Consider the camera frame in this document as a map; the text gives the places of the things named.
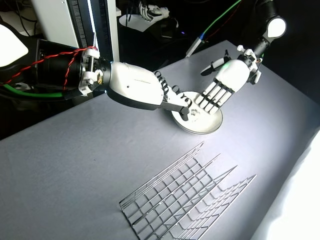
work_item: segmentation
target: table surface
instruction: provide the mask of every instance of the table surface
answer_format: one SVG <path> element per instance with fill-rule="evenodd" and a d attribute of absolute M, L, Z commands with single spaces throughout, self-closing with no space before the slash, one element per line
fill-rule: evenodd
<path fill-rule="evenodd" d="M 224 41 L 162 68 L 168 83 L 202 91 L 200 76 Z M 204 141 L 199 161 L 221 153 L 216 168 L 238 165 L 225 184 L 257 174 L 203 240 L 247 240 L 320 125 L 320 108 L 261 66 L 222 108 L 208 135 L 180 129 L 169 112 L 130 108 L 106 94 L 0 141 L 0 239 L 135 240 L 119 201 Z"/>

